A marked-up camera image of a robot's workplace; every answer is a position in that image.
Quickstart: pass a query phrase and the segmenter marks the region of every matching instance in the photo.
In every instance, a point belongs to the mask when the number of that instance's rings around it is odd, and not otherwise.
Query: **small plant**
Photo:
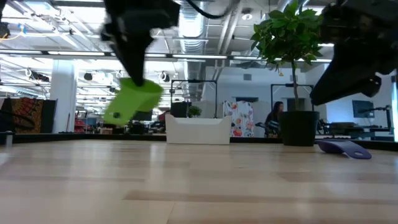
[[[188,109],[188,117],[195,118],[201,115],[201,109],[197,106],[190,106]]]
[[[287,5],[283,12],[274,10],[269,13],[269,18],[260,24],[254,25],[254,35],[251,40],[252,50],[259,50],[259,57],[266,60],[267,64],[276,66],[290,63],[292,66],[294,97],[296,110],[299,108],[299,94],[297,93],[297,79],[295,61],[303,59],[311,65],[316,57],[323,56],[319,50],[321,16],[317,16],[312,9],[307,9],[296,14],[299,10],[297,0]]]

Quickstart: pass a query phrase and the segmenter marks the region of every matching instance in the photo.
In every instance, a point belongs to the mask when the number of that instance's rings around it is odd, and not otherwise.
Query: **green sponge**
[[[120,86],[120,92],[105,111],[106,123],[128,124],[137,111],[153,109],[163,94],[163,88],[150,80],[145,80],[143,86],[136,86],[131,78],[121,78]]]

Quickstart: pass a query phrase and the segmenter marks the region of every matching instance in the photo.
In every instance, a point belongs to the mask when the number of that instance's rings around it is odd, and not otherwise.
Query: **tree trunk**
[[[293,92],[296,111],[299,110],[299,94],[297,93],[296,64],[292,61]]]

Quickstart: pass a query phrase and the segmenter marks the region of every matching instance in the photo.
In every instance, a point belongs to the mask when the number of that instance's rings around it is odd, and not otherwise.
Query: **woman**
[[[284,104],[281,101],[275,102],[274,107],[271,111],[271,113],[268,114],[267,119],[266,119],[266,132],[265,135],[266,137],[269,138],[277,138],[278,137],[278,131],[276,130],[276,128],[270,128],[272,126],[275,125],[270,125],[271,121],[274,121],[276,123],[278,123],[278,115],[279,113],[283,112],[284,110]]]

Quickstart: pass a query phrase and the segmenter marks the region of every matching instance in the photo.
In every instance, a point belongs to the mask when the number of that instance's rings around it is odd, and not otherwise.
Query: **green object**
[[[312,9],[299,10],[296,0],[287,5],[283,12],[274,10],[269,13],[270,19],[255,24],[254,35],[251,37],[254,40],[252,49],[257,48],[259,56],[275,70],[279,70],[279,66],[286,62],[291,64],[296,110],[299,108],[299,95],[295,61],[303,59],[312,65],[312,60],[323,56],[319,52],[322,48],[319,46],[322,16],[317,16],[316,13]]]
[[[188,117],[197,117],[201,115],[201,109],[197,106],[190,106],[188,109]]]
[[[153,109],[163,94],[163,88],[150,80],[146,80],[143,86],[136,86],[131,78],[121,78],[120,86],[120,92],[105,111],[106,123],[127,124],[137,111]]]

